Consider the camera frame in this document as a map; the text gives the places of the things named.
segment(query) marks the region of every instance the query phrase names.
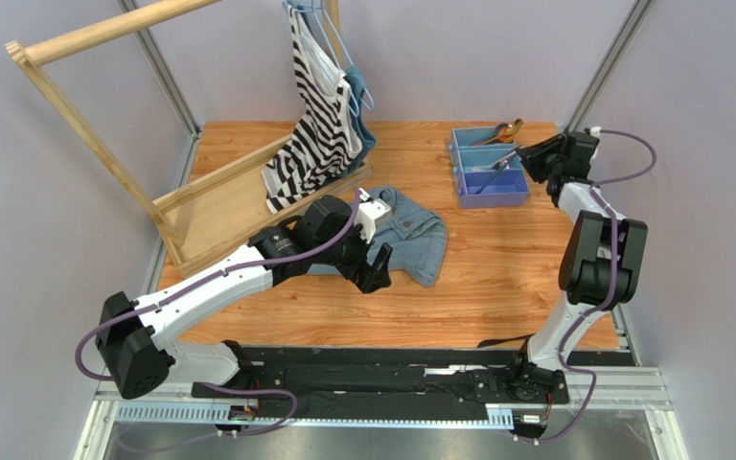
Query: metal frame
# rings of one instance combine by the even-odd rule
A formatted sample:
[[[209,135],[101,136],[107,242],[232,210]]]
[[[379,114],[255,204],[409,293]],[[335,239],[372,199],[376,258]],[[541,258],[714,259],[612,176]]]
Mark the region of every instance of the metal frame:
[[[624,306],[618,304],[611,312],[612,322],[614,323],[614,330],[617,333],[617,341],[622,351],[626,351],[632,354],[632,359],[638,366],[643,365],[643,360],[640,357],[640,353],[637,352],[637,348],[634,346],[632,340],[633,326],[632,323],[626,320],[626,313],[624,312]]]
[[[632,8],[629,10],[626,20],[623,22],[623,25],[620,27],[620,30],[609,46],[609,50],[604,56],[603,61],[601,61],[594,77],[592,77],[589,87],[587,87],[584,92],[584,96],[578,102],[578,106],[575,107],[575,111],[572,112],[572,117],[569,119],[569,123],[566,124],[564,131],[577,131],[583,127],[584,119],[595,104],[595,101],[606,85],[606,82],[609,80],[611,73],[620,61],[620,58],[624,55],[627,48],[629,48],[629,44],[632,42],[634,35],[640,29],[643,19],[646,17],[646,14],[648,14],[649,9],[652,7],[654,2],[655,0],[634,1],[634,5],[632,5]]]
[[[649,421],[655,449],[661,460],[687,459],[680,437],[677,419],[666,391],[662,375],[655,367],[589,367],[598,373],[598,386],[588,410],[640,410]],[[589,377],[567,376],[572,403],[566,409],[575,410],[589,386]],[[242,406],[245,399],[195,399],[192,385],[162,385],[149,395],[125,402],[114,385],[100,385],[91,406],[85,429],[74,458],[101,459],[110,442],[112,427],[117,422],[154,422],[162,424],[224,424],[230,406]],[[486,404],[487,421],[390,421],[390,420],[306,420],[298,419],[287,426],[388,427],[431,429],[508,429],[514,410],[543,409],[543,404]],[[253,425],[273,423],[261,419]]]
[[[122,12],[138,10],[138,3],[135,0],[116,0],[116,3]],[[193,140],[195,140],[198,134],[200,134],[200,125],[196,121],[192,110],[190,110],[186,98],[184,98],[183,93],[178,88],[175,77],[173,77],[173,72],[170,71],[170,66],[167,65],[167,61],[164,60],[164,56],[161,54],[161,49],[158,48],[158,44],[155,42],[155,37],[152,36],[150,29],[142,29],[136,32],[135,36],[138,38],[138,43],[141,45],[141,49],[152,66],[152,71],[155,72],[155,76],[161,81],[161,86],[167,94],[167,99],[172,103],[175,114],[181,120],[181,124],[184,125],[184,128],[192,136]]]

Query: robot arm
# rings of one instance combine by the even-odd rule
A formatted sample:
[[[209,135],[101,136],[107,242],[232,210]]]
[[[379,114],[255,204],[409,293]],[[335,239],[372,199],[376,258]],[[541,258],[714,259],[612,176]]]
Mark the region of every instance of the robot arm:
[[[102,323],[129,311],[158,307],[96,336],[96,346],[122,397],[138,398],[165,382],[229,381],[239,366],[228,346],[182,343],[177,338],[229,304],[306,274],[313,264],[335,266],[363,293],[390,286],[390,246],[382,246],[373,264],[366,262],[366,256],[377,226],[390,217],[391,209],[364,191],[354,225],[345,236],[312,257],[300,257],[343,230],[351,213],[346,202],[323,196],[302,217],[264,228],[222,261],[173,287],[133,301],[123,292],[108,298]],[[287,259],[291,262],[268,263]],[[246,267],[230,270],[240,265]]]
[[[588,132],[569,132],[516,151],[530,177],[547,182],[553,203],[575,223],[559,271],[561,299],[526,342],[510,381],[511,395],[522,401],[555,391],[563,378],[561,359],[566,362],[589,327],[617,304],[629,302],[637,287],[648,228],[614,211],[619,241],[616,289],[609,304],[603,305],[610,289],[612,220],[600,189],[587,178],[598,142]],[[582,316],[583,323],[571,331]]]

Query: denim jacket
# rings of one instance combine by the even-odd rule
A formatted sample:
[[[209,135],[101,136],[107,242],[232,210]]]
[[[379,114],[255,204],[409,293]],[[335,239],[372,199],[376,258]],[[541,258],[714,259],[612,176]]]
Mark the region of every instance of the denim jacket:
[[[382,244],[387,242],[394,249],[388,268],[404,270],[422,286],[432,287],[448,247],[448,228],[442,218],[393,187],[382,186],[368,192],[394,210],[393,217],[377,228],[374,245],[368,251],[368,263],[374,261]],[[309,274],[338,275],[339,272],[333,266],[315,264]]]

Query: black and white striped top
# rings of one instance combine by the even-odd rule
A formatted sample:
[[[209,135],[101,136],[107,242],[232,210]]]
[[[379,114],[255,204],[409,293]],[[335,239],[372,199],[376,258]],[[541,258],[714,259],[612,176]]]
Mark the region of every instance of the black and white striped top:
[[[294,77],[306,113],[297,122],[291,139],[261,171],[267,190],[266,205],[272,213],[312,194],[328,178],[342,174],[361,150],[351,126],[350,86],[344,72],[314,41],[300,13],[292,7],[288,7],[288,13]],[[333,75],[335,84],[327,73]]]

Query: wooden drying rack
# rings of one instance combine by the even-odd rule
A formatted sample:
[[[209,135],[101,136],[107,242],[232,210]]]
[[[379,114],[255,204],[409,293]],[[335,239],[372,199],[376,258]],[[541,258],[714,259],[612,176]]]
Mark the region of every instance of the wooden drying rack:
[[[220,261],[259,229],[302,214],[312,201],[322,195],[341,195],[372,176],[371,165],[365,163],[350,175],[277,214],[271,214],[265,205],[266,189],[260,171],[290,138],[286,136],[153,200],[42,69],[51,62],[217,1],[162,0],[27,48],[18,41],[6,45],[11,58],[25,76],[155,222],[175,268],[183,276],[193,275]],[[329,0],[326,4],[338,28],[337,1]],[[334,52],[342,56],[338,43],[333,46]]]

